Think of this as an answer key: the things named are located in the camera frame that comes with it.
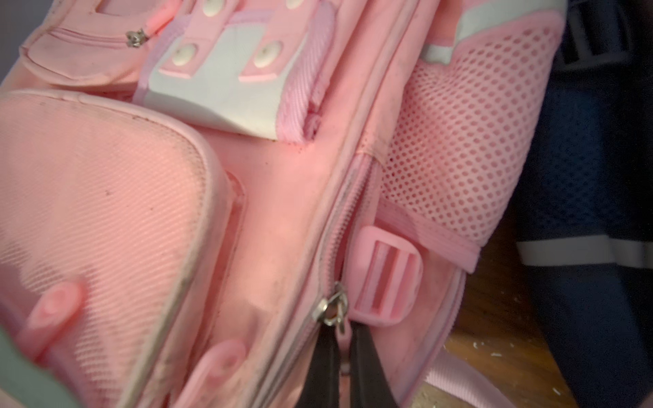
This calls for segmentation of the pink backpack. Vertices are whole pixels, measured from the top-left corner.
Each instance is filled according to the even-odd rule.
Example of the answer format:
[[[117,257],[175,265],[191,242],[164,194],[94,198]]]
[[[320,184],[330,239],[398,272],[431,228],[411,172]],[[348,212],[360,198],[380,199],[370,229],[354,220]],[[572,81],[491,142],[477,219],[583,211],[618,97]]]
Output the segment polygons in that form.
[[[399,407],[444,344],[564,1],[55,1],[1,85],[1,404],[295,407],[351,323]]]

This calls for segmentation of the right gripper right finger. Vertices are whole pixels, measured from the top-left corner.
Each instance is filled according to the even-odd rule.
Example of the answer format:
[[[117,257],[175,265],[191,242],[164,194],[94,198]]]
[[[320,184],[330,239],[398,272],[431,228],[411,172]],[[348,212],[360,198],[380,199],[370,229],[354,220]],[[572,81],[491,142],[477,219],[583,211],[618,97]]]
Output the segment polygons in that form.
[[[398,408],[384,374],[368,326],[352,322],[350,345],[350,406],[352,408]]]

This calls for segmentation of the navy blue backpack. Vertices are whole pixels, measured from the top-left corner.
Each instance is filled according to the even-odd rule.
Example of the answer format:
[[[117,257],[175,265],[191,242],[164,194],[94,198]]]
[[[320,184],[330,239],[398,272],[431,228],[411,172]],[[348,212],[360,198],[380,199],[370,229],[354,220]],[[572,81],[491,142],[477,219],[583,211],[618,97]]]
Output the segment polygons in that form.
[[[569,4],[515,207],[537,321],[578,406],[651,406],[651,2]]]

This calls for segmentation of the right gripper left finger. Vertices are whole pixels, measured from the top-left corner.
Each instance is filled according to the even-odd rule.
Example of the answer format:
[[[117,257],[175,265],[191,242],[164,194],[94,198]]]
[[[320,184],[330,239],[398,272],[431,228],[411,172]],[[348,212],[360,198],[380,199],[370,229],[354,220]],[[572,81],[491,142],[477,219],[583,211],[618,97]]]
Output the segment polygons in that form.
[[[339,408],[341,352],[333,326],[322,326],[296,408]]]

